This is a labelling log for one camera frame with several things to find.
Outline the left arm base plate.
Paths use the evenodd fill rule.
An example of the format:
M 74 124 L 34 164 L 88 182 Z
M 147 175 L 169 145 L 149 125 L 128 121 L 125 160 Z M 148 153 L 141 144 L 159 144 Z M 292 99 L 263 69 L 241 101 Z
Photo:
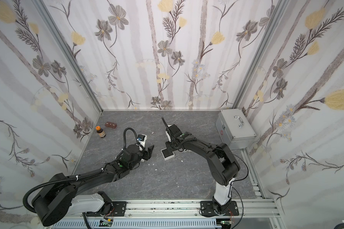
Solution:
M 124 217 L 127 207 L 126 201 L 105 202 L 97 212 L 87 212 L 87 217 Z

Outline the white jewelry box base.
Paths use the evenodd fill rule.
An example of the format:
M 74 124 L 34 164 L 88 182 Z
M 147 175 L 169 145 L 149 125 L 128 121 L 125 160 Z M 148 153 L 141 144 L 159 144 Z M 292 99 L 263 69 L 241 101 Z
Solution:
M 163 155 L 163 158 L 165 161 L 172 159 L 173 157 L 175 157 L 174 152 L 170 152 L 167 148 L 164 148 L 161 150 L 161 153 Z

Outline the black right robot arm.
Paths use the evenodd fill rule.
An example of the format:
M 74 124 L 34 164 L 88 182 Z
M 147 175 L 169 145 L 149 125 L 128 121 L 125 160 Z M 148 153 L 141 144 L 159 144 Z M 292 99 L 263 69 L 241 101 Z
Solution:
M 169 139 L 165 143 L 166 148 L 161 150 L 164 160 L 169 160 L 175 156 L 175 151 L 191 151 L 203 157 L 209 166 L 210 172 L 216 181 L 216 190 L 213 196 L 213 203 L 218 207 L 226 207 L 231 201 L 232 183 L 245 180 L 249 175 L 247 164 L 247 173 L 243 178 L 237 179 L 240 171 L 238 159 L 243 163 L 243 159 L 236 156 L 225 143 L 211 144 L 195 137 L 190 132 L 182 132 L 175 124 L 168 125 L 165 119 L 161 118 L 165 125 L 166 135 Z

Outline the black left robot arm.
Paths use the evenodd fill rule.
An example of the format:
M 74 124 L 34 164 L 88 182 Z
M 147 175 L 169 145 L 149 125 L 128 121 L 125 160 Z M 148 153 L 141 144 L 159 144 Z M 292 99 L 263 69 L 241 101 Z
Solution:
M 105 216 L 114 210 L 108 195 L 99 191 L 86 195 L 86 191 L 106 183 L 118 181 L 136 169 L 142 161 L 152 157 L 154 146 L 145 147 L 147 136 L 134 134 L 136 142 L 126 145 L 123 133 L 123 148 L 115 160 L 105 163 L 100 169 L 91 172 L 65 176 L 54 175 L 48 182 L 27 191 L 23 197 L 24 207 L 37 214 L 43 226 L 56 224 L 69 215 L 88 213 Z

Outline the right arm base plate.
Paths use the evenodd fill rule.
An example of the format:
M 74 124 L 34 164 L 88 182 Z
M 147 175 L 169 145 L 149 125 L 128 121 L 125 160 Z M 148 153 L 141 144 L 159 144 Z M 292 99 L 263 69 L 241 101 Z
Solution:
M 204 217 L 239 216 L 239 208 L 237 203 L 232 200 L 225 205 L 219 205 L 215 201 L 201 201 L 200 214 Z

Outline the dark grey foam insert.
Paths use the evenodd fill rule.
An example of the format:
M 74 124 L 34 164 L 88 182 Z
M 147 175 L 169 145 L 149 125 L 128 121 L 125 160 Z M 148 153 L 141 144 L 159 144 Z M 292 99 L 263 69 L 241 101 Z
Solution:
M 165 160 L 168 160 L 174 157 L 174 149 L 172 148 L 171 143 L 166 143 L 166 148 L 162 151 L 162 154 Z

